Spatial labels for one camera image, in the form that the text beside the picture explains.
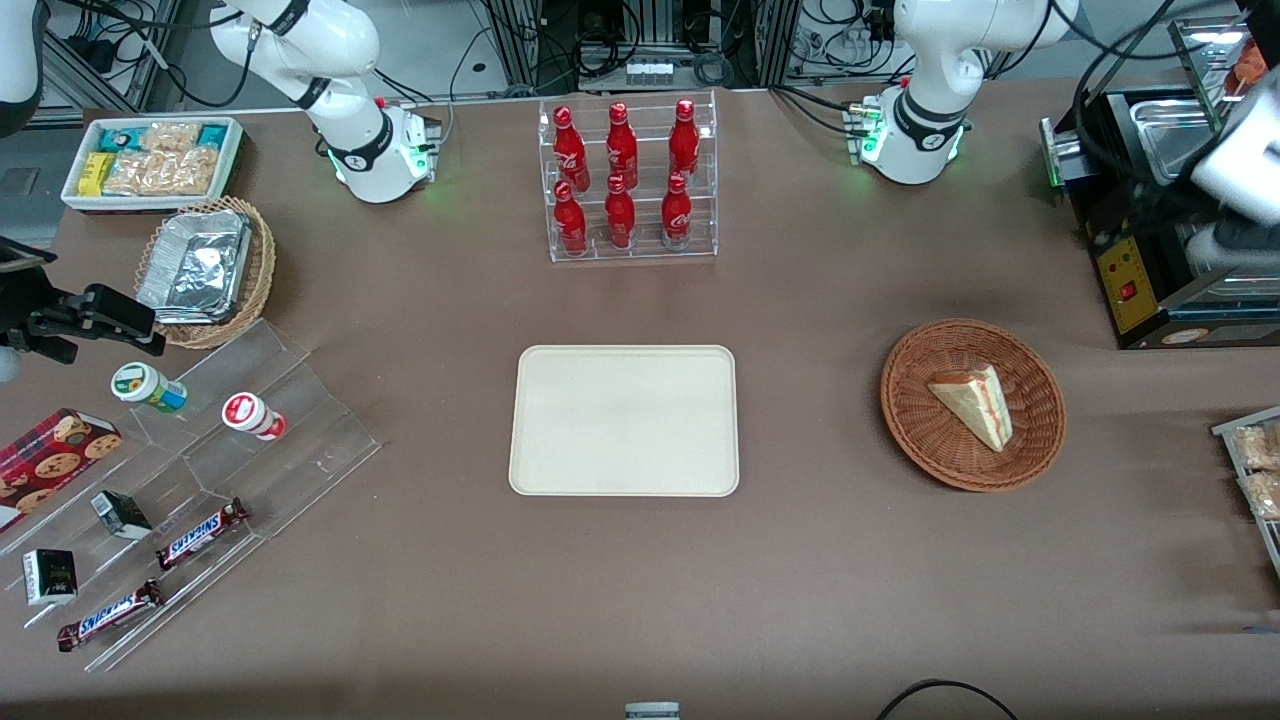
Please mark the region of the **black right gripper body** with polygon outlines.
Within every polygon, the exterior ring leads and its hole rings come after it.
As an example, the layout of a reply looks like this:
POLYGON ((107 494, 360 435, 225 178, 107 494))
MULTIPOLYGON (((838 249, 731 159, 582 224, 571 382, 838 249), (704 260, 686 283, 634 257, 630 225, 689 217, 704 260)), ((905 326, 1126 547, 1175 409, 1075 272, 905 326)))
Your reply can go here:
POLYGON ((1 275, 1 346, 70 365, 78 346, 65 334, 79 328, 79 314, 67 304, 70 293, 52 286, 44 270, 1 275))

